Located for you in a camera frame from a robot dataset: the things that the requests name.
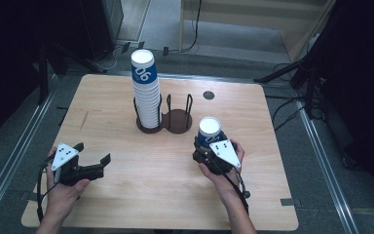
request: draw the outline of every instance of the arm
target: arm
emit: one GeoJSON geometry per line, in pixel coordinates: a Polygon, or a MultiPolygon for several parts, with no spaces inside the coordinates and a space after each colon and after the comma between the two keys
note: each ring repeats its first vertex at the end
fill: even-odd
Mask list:
{"type": "MultiPolygon", "coordinates": [[[[56,151],[53,147],[49,155],[56,151]]],[[[37,234],[59,233],[60,228],[69,216],[78,197],[84,192],[90,183],[88,179],[78,181],[74,186],[65,186],[57,184],[48,194],[48,204],[44,218],[39,225],[37,234]]],[[[54,173],[51,170],[51,164],[47,167],[47,188],[54,186],[54,173]]]]}
{"type": "MultiPolygon", "coordinates": [[[[244,150],[238,142],[234,140],[232,140],[232,142],[238,145],[237,154],[238,154],[239,160],[242,162],[243,156],[244,156],[244,150]]],[[[250,217],[245,211],[242,200],[240,199],[239,195],[236,193],[232,184],[230,184],[230,182],[223,175],[213,174],[207,168],[205,164],[200,164],[199,167],[203,175],[214,183],[217,193],[220,196],[220,200],[223,203],[224,207],[226,208],[227,215],[230,221],[230,227],[232,229],[232,233],[233,234],[257,233],[256,229],[254,228],[253,223],[250,220],[250,217]]],[[[239,185],[239,181],[236,177],[235,171],[232,170],[226,175],[236,185],[239,185]]]]}

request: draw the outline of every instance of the black wire cup holder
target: black wire cup holder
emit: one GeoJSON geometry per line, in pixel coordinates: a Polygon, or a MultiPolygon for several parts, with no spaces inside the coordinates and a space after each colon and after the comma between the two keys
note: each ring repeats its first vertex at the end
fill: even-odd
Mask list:
{"type": "Polygon", "coordinates": [[[183,109],[171,109],[171,95],[167,96],[167,106],[168,106],[168,113],[163,114],[160,111],[161,104],[163,102],[163,98],[160,95],[160,102],[157,105],[157,115],[158,119],[160,119],[160,115],[162,115],[162,122],[159,126],[154,129],[148,129],[141,125],[141,121],[138,115],[138,109],[135,102],[135,97],[133,99],[134,109],[136,113],[136,126],[145,134],[155,134],[159,132],[161,129],[165,128],[169,132],[174,134],[184,134],[186,133],[193,124],[193,118],[191,117],[191,106],[193,105],[193,97],[189,94],[187,95],[186,101],[186,108],[183,109]]]}

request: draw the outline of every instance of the metal strip on floor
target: metal strip on floor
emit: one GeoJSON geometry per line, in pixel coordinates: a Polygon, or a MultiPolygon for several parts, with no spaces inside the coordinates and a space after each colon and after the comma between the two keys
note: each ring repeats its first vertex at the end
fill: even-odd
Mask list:
{"type": "MultiPolygon", "coordinates": [[[[57,77],[54,75],[52,77],[52,83],[56,83],[56,81],[57,77]]],[[[2,200],[6,189],[11,183],[11,180],[14,177],[15,172],[17,171],[20,161],[22,160],[23,155],[30,141],[35,135],[43,117],[45,116],[45,113],[48,110],[48,107],[51,104],[55,90],[56,86],[53,86],[47,98],[43,101],[41,105],[37,106],[37,108],[35,109],[35,112],[33,113],[26,128],[20,136],[17,145],[12,151],[11,156],[9,157],[7,163],[2,169],[2,172],[0,173],[0,201],[2,200]]]]}
{"type": "MultiPolygon", "coordinates": [[[[299,91],[295,91],[295,95],[298,97],[302,96],[299,91]]],[[[297,108],[301,108],[304,106],[303,102],[301,101],[297,101],[296,105],[297,108]]],[[[336,211],[341,219],[343,228],[345,229],[346,233],[358,234],[359,231],[357,230],[354,217],[352,216],[351,208],[349,207],[349,204],[346,201],[345,195],[339,185],[339,182],[335,174],[333,173],[332,167],[329,163],[329,160],[327,159],[326,152],[324,151],[323,145],[321,144],[320,138],[318,136],[318,132],[315,128],[315,124],[312,120],[309,119],[305,111],[300,111],[300,115],[309,135],[309,139],[311,140],[312,147],[314,148],[315,154],[318,157],[320,169],[323,173],[327,188],[333,199],[333,203],[335,204],[336,211]]]]}

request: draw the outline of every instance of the tabletop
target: tabletop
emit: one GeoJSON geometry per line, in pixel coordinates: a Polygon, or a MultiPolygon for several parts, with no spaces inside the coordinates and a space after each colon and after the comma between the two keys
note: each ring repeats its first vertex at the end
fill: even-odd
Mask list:
{"type": "MultiPolygon", "coordinates": [[[[186,133],[173,134],[167,129],[143,133],[136,125],[130,77],[83,77],[54,145],[83,142],[80,166],[98,164],[107,154],[111,154],[111,163],[104,177],[87,187],[64,226],[230,229],[214,185],[192,157],[200,120],[213,116],[226,136],[245,151],[242,177],[251,193],[246,201],[256,229],[296,229],[294,207],[282,202],[291,199],[291,194],[263,88],[160,78],[160,89],[163,99],[171,94],[173,109],[185,109],[187,96],[192,96],[193,122],[186,133]],[[204,97],[207,91],[214,93],[213,99],[204,97]]],[[[168,112],[165,104],[162,112],[168,112]]],[[[46,187],[44,178],[42,187],[46,187]]],[[[39,225],[36,208],[36,202],[27,204],[23,225],[39,225]]]]}

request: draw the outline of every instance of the blue and white cup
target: blue and white cup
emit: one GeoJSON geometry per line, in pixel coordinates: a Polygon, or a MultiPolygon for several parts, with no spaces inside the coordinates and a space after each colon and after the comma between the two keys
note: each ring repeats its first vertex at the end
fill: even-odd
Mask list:
{"type": "Polygon", "coordinates": [[[133,52],[131,72],[139,121],[147,129],[157,128],[162,114],[159,107],[160,83],[153,54],[147,50],[133,52]]]}
{"type": "Polygon", "coordinates": [[[215,117],[205,117],[200,121],[199,133],[197,135],[199,143],[204,148],[210,148],[210,144],[220,141],[221,123],[215,117]]]}

